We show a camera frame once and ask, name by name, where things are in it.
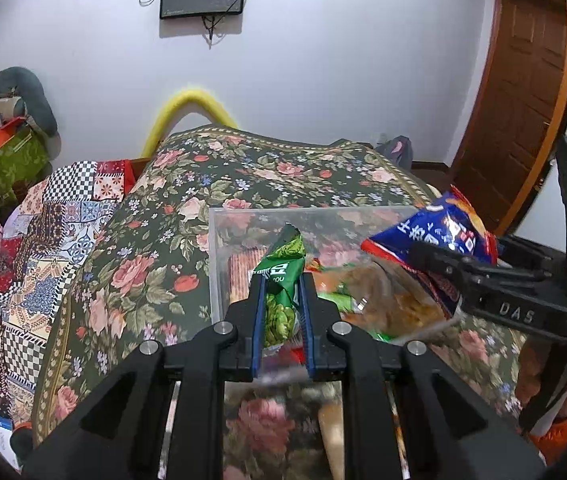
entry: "orange sleeve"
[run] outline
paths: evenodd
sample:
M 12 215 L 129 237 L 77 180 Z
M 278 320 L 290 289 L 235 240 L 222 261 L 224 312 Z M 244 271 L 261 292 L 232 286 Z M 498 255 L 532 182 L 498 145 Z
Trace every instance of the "orange sleeve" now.
M 542 437 L 532 436 L 535 446 L 543 453 L 548 465 L 556 462 L 567 446 L 567 418 L 555 422 Z

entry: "green bag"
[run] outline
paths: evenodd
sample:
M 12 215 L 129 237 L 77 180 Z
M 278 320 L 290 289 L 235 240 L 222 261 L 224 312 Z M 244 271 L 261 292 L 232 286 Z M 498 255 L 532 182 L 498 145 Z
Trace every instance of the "green bag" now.
M 47 163 L 46 149 L 32 127 L 24 122 L 15 135 L 0 147 L 0 207 L 17 203 L 13 184 L 21 180 L 27 186 L 34 184 Z
M 301 233 L 295 226 L 286 224 L 254 270 L 266 276 L 265 348 L 281 345 L 294 335 L 295 288 L 303 272 L 305 256 Z

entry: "chip bag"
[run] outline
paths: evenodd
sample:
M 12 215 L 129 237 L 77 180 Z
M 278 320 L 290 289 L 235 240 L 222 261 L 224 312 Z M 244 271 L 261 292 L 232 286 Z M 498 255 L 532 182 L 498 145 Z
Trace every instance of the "chip bag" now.
M 286 224 L 254 272 L 266 277 L 264 348 L 278 346 L 299 331 L 297 280 L 303 272 L 306 250 L 301 233 Z
M 441 306 L 398 263 L 370 262 L 312 273 L 317 295 L 337 305 L 341 319 L 391 341 L 446 321 Z
M 459 303 L 459 291 L 445 277 L 413 269 L 406 263 L 415 241 L 468 254 L 485 264 L 497 262 L 497 239 L 486 230 L 470 202 L 455 187 L 405 221 L 364 240 L 362 250 L 400 264 L 449 316 Z

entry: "blue snack bag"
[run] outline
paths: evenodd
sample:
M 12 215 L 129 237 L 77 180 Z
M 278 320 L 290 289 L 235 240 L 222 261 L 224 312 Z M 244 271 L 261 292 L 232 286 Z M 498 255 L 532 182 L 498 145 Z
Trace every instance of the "blue snack bag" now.
M 459 303 L 459 291 L 443 276 L 413 269 L 406 255 L 414 241 L 427 242 L 468 254 L 485 264 L 497 262 L 497 240 L 484 227 L 481 218 L 462 193 L 452 187 L 431 205 L 421 208 L 410 218 L 371 236 L 361 249 L 400 264 L 452 316 Z

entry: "wooden door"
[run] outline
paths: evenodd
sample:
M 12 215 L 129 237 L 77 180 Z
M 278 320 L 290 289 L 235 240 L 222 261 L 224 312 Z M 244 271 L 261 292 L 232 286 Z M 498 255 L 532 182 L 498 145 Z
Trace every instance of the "wooden door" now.
M 566 106 L 562 0 L 496 0 L 477 102 L 452 167 L 486 227 L 502 234 L 539 177 Z

